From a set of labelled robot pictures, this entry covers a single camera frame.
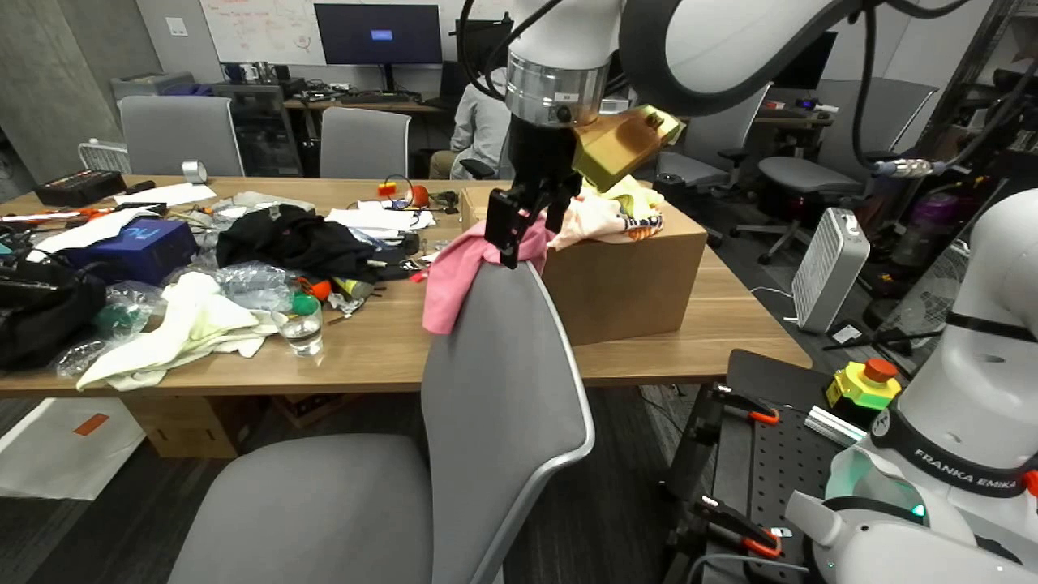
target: cardboard box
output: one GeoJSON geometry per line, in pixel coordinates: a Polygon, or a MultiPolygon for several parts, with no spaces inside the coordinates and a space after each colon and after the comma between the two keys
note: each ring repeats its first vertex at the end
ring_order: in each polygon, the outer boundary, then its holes
{"type": "Polygon", "coordinates": [[[571,343],[679,332],[704,244],[707,231],[665,203],[656,240],[585,240],[553,253],[544,284],[571,343]]]}

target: white cloth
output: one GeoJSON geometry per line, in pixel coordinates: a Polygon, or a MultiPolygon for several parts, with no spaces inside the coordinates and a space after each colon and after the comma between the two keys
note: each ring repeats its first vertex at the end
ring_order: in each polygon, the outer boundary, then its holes
{"type": "Polygon", "coordinates": [[[386,201],[361,201],[356,208],[332,208],[332,225],[347,226],[356,240],[395,247],[404,233],[435,225],[427,211],[386,211],[386,201]]]}
{"type": "Polygon", "coordinates": [[[585,184],[550,247],[569,251],[581,240],[625,244],[656,237],[661,226],[661,203],[665,197],[659,191],[631,174],[611,191],[585,184]]]}
{"type": "Polygon", "coordinates": [[[74,384],[78,389],[112,384],[115,389],[141,389],[163,384],[165,371],[203,359],[213,349],[255,354],[272,328],[221,295],[221,284],[204,271],[184,271],[165,284],[165,318],[127,343],[102,354],[74,384]]]}
{"type": "Polygon", "coordinates": [[[102,240],[115,240],[123,233],[123,226],[138,218],[148,214],[146,208],[127,208],[127,211],[115,211],[115,214],[105,214],[105,218],[93,218],[82,226],[72,226],[72,231],[61,231],[61,233],[51,233],[45,237],[42,244],[36,244],[36,253],[31,259],[42,259],[42,255],[51,255],[51,253],[61,253],[61,251],[85,251],[85,247],[93,247],[102,240]]]}
{"type": "Polygon", "coordinates": [[[116,203],[170,203],[170,208],[181,208],[209,197],[219,197],[219,191],[209,184],[163,184],[138,195],[115,195],[116,203]]]}

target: plastic bag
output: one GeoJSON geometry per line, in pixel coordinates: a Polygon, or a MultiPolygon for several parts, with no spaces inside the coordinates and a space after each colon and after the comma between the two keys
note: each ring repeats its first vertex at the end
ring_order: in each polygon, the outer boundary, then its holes
{"type": "Polygon", "coordinates": [[[292,311],[294,283],[294,271],[267,261],[219,270],[224,295],[254,311],[292,311]]]}
{"type": "Polygon", "coordinates": [[[163,290],[146,283],[107,284],[107,306],[93,314],[93,338],[57,359],[57,377],[82,377],[102,354],[148,328],[165,311],[163,290]]]}

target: green object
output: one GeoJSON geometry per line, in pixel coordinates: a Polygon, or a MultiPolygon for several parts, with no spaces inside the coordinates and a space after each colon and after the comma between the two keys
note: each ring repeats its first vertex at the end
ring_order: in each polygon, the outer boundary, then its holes
{"type": "Polygon", "coordinates": [[[292,314],[315,314],[320,311],[320,302],[315,295],[294,292],[292,295],[292,314]]]}
{"type": "Polygon", "coordinates": [[[102,339],[138,338],[148,325],[148,314],[127,306],[105,306],[90,325],[102,339]]]}
{"type": "Polygon", "coordinates": [[[826,404],[835,410],[840,400],[851,400],[858,410],[883,411],[900,391],[903,384],[896,380],[896,365],[883,355],[873,355],[865,362],[846,362],[838,371],[826,389],[826,404]]]}
{"type": "Polygon", "coordinates": [[[877,500],[930,525],[920,493],[905,477],[883,474],[863,450],[843,450],[835,460],[825,500],[877,500]]]}

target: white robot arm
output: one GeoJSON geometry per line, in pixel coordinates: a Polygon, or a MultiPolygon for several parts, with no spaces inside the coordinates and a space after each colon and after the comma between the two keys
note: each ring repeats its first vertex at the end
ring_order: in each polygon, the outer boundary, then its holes
{"type": "MultiPolygon", "coordinates": [[[[964,0],[516,0],[523,35],[511,47],[511,106],[528,128],[513,148],[516,181],[543,197],[544,184],[557,184],[553,172],[569,172],[571,147],[555,144],[597,106],[616,31],[625,78],[645,100],[717,111],[772,80],[813,35],[877,4],[909,15],[964,7],[964,0]]],[[[959,513],[971,538],[1000,540],[1015,560],[900,514],[832,513],[825,529],[806,529],[832,544],[838,560],[832,582],[903,582],[885,560],[916,560],[916,574],[949,576],[958,563],[981,560],[990,569],[984,582],[1038,582],[1034,225],[1038,191],[988,211],[973,231],[973,261],[955,321],[888,414],[896,418],[888,429],[903,437],[880,426],[863,445],[938,500],[943,520],[959,513]]]]}

